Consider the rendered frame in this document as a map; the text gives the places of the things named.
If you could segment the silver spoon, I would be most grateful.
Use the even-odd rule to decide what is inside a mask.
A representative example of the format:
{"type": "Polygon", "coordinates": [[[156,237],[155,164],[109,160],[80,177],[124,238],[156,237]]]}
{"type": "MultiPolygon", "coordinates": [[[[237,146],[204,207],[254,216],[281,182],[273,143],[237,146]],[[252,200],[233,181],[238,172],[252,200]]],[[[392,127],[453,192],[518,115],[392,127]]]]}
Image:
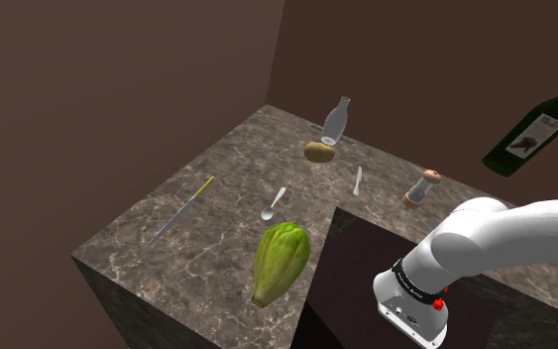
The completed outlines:
{"type": "Polygon", "coordinates": [[[285,192],[286,192],[286,188],[285,188],[285,187],[282,187],[282,188],[279,190],[279,192],[277,193],[277,195],[276,195],[274,201],[272,202],[272,204],[269,205],[268,207],[266,207],[266,208],[261,212],[261,218],[262,218],[263,220],[270,220],[270,219],[273,218],[274,213],[275,213],[275,211],[274,211],[275,205],[276,205],[277,202],[282,198],[282,196],[285,194],[285,192]]]}

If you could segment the brown potato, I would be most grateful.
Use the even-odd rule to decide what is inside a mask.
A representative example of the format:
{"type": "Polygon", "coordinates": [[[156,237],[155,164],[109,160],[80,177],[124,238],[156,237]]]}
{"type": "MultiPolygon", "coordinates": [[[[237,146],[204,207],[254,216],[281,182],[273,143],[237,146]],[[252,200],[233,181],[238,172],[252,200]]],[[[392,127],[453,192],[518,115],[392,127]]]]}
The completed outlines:
{"type": "Polygon", "coordinates": [[[335,155],[334,148],[324,143],[309,142],[304,147],[304,156],[313,163],[328,163],[335,155]]]}

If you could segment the green ribbed lettuce head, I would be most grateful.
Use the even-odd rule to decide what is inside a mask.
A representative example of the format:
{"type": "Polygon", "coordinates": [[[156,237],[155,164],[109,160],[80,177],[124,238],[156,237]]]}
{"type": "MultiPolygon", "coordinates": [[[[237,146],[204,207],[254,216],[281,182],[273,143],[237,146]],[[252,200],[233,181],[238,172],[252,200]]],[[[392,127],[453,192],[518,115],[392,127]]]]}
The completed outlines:
{"type": "Polygon", "coordinates": [[[256,252],[252,303],[264,308],[285,294],[309,256],[309,239],[301,227],[283,222],[267,229],[256,252]]]}

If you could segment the clear glass bottle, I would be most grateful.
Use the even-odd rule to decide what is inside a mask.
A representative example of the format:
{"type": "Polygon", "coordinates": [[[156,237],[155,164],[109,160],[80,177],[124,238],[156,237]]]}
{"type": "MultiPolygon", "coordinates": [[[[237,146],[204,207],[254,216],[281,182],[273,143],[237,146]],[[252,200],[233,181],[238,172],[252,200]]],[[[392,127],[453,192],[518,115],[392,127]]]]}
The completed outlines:
{"type": "Polygon", "coordinates": [[[350,98],[342,96],[338,105],[326,117],[321,135],[323,144],[334,146],[339,141],[347,124],[349,103],[350,98]]]}

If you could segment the grey flat utensil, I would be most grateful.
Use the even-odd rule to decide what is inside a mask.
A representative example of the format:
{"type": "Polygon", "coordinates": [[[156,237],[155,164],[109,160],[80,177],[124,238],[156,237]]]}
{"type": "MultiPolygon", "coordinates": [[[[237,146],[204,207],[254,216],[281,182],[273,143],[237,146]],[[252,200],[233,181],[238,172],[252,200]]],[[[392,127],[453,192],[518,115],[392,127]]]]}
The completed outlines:
{"type": "MultiPolygon", "coordinates": [[[[323,128],[322,128],[321,126],[319,126],[319,125],[316,125],[316,124],[311,124],[310,127],[313,128],[314,130],[319,131],[319,132],[322,132],[322,131],[323,131],[323,128]]],[[[342,135],[342,136],[340,137],[340,140],[341,140],[341,141],[344,141],[344,142],[347,142],[347,143],[349,143],[349,144],[355,144],[355,141],[354,141],[353,139],[348,138],[348,137],[345,137],[344,135],[342,135]]]]}

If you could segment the wooden pepper grinder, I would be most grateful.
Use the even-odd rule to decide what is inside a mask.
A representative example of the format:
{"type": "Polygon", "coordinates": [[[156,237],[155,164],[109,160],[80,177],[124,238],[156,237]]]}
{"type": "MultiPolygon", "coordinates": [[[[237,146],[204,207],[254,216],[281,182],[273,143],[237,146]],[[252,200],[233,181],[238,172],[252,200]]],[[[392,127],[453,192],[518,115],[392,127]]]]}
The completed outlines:
{"type": "Polygon", "coordinates": [[[441,182],[441,174],[434,170],[423,172],[421,179],[403,196],[401,202],[410,209],[417,209],[434,184],[441,182]]]}

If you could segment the dark green wine bottle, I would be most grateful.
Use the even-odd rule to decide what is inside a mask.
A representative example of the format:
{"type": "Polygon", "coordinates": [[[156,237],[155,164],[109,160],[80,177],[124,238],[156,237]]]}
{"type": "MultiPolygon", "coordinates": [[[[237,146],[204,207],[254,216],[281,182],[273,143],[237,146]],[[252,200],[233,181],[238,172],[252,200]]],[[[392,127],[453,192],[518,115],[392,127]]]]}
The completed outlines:
{"type": "Polygon", "coordinates": [[[558,96],[531,109],[482,159],[502,176],[511,176],[558,136],[558,96]]]}

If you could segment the yellow-handled long knife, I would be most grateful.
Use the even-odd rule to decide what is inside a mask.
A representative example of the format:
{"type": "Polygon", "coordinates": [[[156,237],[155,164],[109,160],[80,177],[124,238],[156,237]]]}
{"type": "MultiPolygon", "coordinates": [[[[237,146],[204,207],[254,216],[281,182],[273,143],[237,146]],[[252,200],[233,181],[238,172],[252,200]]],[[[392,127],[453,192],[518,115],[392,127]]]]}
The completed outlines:
{"type": "Polygon", "coordinates": [[[155,234],[155,236],[150,240],[147,247],[152,246],[156,243],[169,229],[178,222],[185,213],[189,210],[190,206],[196,200],[196,198],[215,180],[212,176],[188,201],[187,203],[155,234]]]}

